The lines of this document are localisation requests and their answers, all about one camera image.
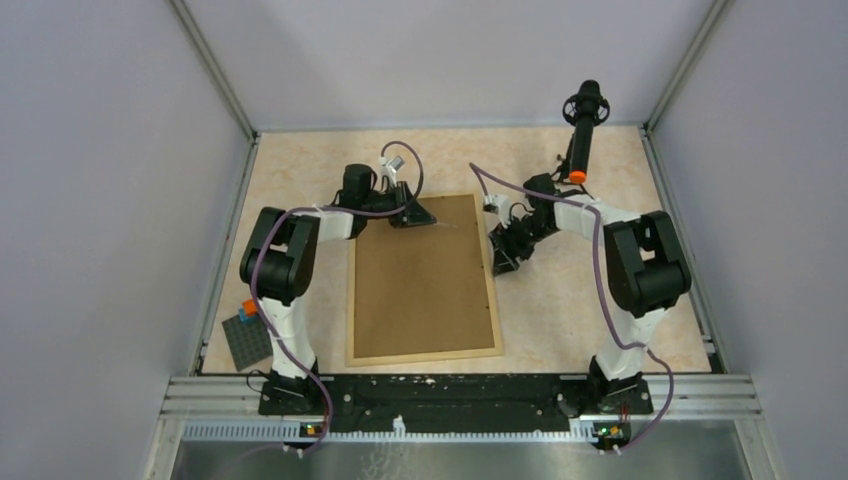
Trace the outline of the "wooden picture frame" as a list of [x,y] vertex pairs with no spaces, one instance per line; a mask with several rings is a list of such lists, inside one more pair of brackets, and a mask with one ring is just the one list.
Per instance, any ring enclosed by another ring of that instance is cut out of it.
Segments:
[[504,353],[486,222],[472,193],[421,199],[437,221],[372,221],[349,248],[345,363],[411,364]]

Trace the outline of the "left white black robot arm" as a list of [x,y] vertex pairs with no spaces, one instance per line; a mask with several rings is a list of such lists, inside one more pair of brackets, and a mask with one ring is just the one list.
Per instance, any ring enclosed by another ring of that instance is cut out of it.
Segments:
[[317,356],[308,338],[301,301],[313,279],[319,245],[355,239],[373,220],[387,220],[396,229],[436,222],[418,201],[424,181],[409,186],[397,179],[401,162],[395,158],[379,172],[364,164],[350,164],[330,203],[289,211],[264,207],[256,218],[239,276],[248,285],[256,314],[271,340],[266,394],[283,399],[297,413],[314,410],[321,397],[321,388],[313,380]]

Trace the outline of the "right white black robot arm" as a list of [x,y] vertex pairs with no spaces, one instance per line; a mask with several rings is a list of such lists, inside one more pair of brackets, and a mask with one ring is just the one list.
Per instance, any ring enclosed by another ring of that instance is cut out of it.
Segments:
[[633,393],[659,322],[691,288],[692,278],[670,216],[609,206],[584,188],[561,191],[548,174],[528,180],[525,214],[515,216],[502,194],[486,194],[483,209],[498,223],[488,237],[493,273],[517,270],[551,235],[569,231],[591,244],[592,269],[609,337],[590,361],[589,404],[612,412]]

